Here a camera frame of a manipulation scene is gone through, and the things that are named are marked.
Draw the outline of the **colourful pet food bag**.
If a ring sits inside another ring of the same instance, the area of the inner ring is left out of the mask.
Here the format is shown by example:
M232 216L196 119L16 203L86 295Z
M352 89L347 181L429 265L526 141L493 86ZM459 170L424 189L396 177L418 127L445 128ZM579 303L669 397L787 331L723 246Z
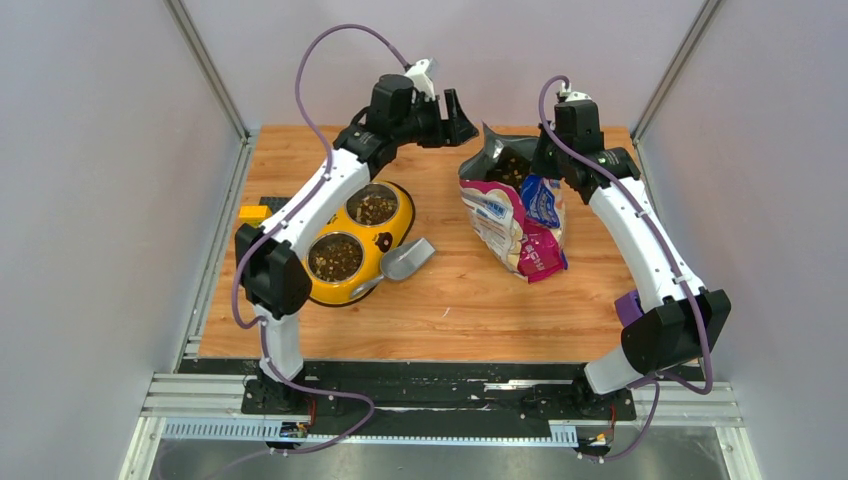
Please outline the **colourful pet food bag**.
M458 169L470 225L493 256L527 283L568 269L563 187L534 174L538 139L483 126L483 146Z

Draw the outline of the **silver metal scoop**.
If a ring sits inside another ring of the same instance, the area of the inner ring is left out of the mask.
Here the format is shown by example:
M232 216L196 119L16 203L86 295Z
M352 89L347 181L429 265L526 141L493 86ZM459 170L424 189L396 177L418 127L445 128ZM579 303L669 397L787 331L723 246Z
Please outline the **silver metal scoop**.
M387 252L379 263L379 273L356 287L350 294L354 299L376 287L383 280L404 281L419 271L436 253L435 247L426 239L398 246Z

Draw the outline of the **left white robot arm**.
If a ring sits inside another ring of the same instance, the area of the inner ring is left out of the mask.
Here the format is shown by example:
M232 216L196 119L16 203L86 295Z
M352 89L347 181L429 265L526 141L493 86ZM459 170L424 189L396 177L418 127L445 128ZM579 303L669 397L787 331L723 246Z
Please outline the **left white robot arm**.
M279 411L296 412L306 400L306 386L295 379L304 364L299 313L312 290L304 262L320 230L400 147L457 147L478 134L455 90L429 98L409 76L383 75L369 104L339 132L321 166L285 206L260 226L237 230L233 288L245 291L256 314L237 323L259 329L260 367L273 380L267 397Z

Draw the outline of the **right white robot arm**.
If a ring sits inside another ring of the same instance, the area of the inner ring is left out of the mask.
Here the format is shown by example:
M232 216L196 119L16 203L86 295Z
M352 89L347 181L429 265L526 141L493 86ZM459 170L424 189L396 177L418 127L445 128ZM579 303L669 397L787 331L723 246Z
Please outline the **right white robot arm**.
M623 326L619 346L589 362L586 380L570 392L575 411L596 417L609 407L611 392L659 376L710 393L710 354L731 301L724 290L708 289L679 255L632 156L605 146L599 110L588 95L559 94L553 121L540 124L533 168L579 194L612 236L636 286L615 303Z

